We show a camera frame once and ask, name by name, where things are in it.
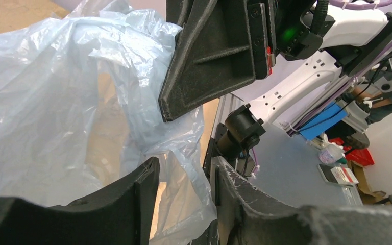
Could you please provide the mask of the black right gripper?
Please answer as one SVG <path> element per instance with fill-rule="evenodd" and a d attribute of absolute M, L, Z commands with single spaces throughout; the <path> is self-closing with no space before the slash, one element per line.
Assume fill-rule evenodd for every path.
<path fill-rule="evenodd" d="M 182 30 L 158 98 L 163 120 L 271 75 L 276 11 L 276 1 L 166 0 L 166 21 Z"/>

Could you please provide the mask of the light blue plastic trash bag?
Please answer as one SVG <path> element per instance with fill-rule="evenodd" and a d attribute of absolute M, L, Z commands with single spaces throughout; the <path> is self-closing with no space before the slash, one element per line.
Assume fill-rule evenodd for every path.
<path fill-rule="evenodd" d="M 182 28 L 126 1 L 0 34 L 0 198 L 66 206 L 159 160 L 148 244 L 196 244 L 216 211 L 200 164 L 203 109 L 164 122 Z"/>

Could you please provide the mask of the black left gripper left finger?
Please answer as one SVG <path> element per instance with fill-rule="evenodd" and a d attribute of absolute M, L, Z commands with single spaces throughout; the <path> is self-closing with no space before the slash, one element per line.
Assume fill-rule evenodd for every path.
<path fill-rule="evenodd" d="M 148 244 L 159 170 L 158 158 L 149 158 L 66 206 L 0 198 L 0 244 Z"/>

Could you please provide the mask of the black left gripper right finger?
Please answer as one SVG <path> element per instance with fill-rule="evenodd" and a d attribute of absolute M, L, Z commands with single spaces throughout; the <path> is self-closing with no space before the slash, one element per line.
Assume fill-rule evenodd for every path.
<path fill-rule="evenodd" d="M 270 197 L 211 159 L 220 244 L 392 244 L 392 205 L 303 206 Z"/>

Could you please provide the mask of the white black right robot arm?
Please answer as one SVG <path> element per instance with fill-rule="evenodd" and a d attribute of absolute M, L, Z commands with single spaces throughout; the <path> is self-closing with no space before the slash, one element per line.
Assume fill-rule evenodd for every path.
<path fill-rule="evenodd" d="M 268 126 L 318 87 L 328 88 L 287 128 L 305 129 L 346 82 L 392 45 L 392 13 L 338 1 L 167 1 L 183 28 L 159 95 L 164 121 L 272 74 L 276 58 L 303 60 L 274 90 L 233 110 L 209 142 L 203 165 L 217 219 L 196 244 L 392 243 L 392 209 L 294 208 L 235 169 Z"/>

